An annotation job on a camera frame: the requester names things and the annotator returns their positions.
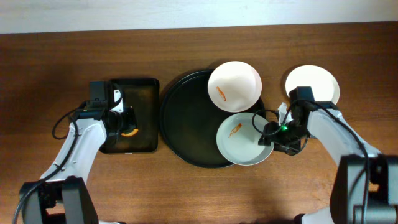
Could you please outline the green and yellow sponge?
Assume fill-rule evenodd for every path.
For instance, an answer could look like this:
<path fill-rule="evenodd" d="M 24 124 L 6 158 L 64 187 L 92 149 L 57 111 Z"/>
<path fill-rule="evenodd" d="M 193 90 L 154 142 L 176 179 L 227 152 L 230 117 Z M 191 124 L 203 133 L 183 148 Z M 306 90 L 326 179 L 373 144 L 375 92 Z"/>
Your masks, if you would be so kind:
<path fill-rule="evenodd" d="M 138 130 L 137 128 L 134 128 L 134 129 L 124 129 L 124 130 L 121 131 L 121 136 L 124 136 L 124 137 L 131 137 L 131 136 L 137 134 L 138 131 L 139 131 L 139 130 Z"/>

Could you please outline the grey plate with sauce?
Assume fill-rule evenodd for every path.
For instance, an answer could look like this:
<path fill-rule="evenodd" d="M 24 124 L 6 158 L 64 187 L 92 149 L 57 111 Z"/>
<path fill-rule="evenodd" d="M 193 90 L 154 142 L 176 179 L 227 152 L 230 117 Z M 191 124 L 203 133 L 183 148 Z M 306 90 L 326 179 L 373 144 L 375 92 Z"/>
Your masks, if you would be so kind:
<path fill-rule="evenodd" d="M 260 146 L 261 134 L 252 125 L 253 113 L 237 113 L 226 118 L 218 128 L 216 145 L 221 155 L 241 166 L 252 166 L 266 160 L 274 145 Z"/>

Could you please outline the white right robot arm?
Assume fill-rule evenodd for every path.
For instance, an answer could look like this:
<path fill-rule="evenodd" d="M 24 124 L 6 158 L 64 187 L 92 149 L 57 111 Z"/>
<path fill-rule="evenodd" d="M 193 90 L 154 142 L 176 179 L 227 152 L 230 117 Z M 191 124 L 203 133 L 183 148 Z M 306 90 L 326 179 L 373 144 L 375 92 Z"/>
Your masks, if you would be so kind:
<path fill-rule="evenodd" d="M 330 101 L 294 100 L 287 114 L 291 121 L 280 115 L 280 123 L 264 125 L 259 145 L 293 156 L 313 137 L 338 166 L 329 206 L 295 223 L 397 223 L 397 156 L 369 145 Z"/>

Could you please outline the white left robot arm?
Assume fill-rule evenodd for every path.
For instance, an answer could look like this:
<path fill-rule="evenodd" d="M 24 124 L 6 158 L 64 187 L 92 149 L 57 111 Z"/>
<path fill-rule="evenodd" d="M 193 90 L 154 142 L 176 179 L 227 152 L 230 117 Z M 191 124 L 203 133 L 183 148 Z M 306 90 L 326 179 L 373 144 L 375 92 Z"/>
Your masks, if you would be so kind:
<path fill-rule="evenodd" d="M 94 97 L 67 112 L 69 130 L 60 152 L 35 182 L 19 192 L 13 223 L 101 223 L 86 187 L 94 159 L 108 139 L 137 133 L 133 108 L 118 85 L 101 87 Z"/>

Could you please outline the black rectangular tray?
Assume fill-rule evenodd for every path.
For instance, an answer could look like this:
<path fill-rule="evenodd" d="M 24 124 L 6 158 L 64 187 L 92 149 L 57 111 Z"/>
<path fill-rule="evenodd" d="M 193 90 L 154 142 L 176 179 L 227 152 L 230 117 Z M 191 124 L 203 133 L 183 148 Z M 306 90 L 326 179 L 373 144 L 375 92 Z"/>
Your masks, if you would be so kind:
<path fill-rule="evenodd" d="M 120 137 L 115 146 L 108 140 L 100 147 L 104 154 L 154 152 L 158 145 L 159 81 L 155 78 L 113 79 L 112 88 L 124 92 L 124 104 L 132 106 L 138 133 L 130 138 Z"/>

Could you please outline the black round tray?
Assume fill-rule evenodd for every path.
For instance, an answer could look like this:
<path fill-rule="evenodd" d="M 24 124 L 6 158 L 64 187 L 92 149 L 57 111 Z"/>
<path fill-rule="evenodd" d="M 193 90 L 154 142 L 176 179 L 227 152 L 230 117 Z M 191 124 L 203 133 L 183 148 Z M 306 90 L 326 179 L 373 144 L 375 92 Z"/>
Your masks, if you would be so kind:
<path fill-rule="evenodd" d="M 232 113 L 219 109 L 208 94 L 212 70 L 201 70 L 175 82 L 160 107 L 160 132 L 168 147 L 185 162 L 216 169 L 233 165 L 216 145 L 220 124 Z"/>

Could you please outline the pinkish white plate with sauce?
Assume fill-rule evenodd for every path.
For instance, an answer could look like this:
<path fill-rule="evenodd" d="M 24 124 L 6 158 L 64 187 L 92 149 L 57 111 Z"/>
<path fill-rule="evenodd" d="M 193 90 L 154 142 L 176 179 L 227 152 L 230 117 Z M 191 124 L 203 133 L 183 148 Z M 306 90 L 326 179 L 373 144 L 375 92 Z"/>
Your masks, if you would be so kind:
<path fill-rule="evenodd" d="M 212 71 L 207 84 L 210 100 L 223 111 L 238 113 L 254 106 L 261 96 L 262 81 L 251 65 L 231 61 Z"/>

